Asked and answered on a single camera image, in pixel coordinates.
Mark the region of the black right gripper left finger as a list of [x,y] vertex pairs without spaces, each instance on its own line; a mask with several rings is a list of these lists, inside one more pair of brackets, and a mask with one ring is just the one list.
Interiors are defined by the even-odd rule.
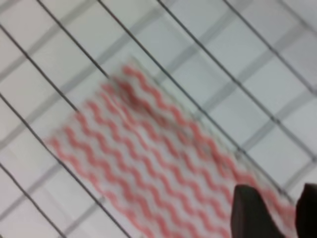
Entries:
[[238,184],[234,188],[230,228],[233,238],[284,237],[262,196],[255,188],[245,184]]

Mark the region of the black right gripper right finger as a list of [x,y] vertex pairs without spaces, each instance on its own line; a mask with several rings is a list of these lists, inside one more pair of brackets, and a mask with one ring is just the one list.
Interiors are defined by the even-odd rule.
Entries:
[[296,205],[296,230],[299,238],[317,237],[317,185],[306,183]]

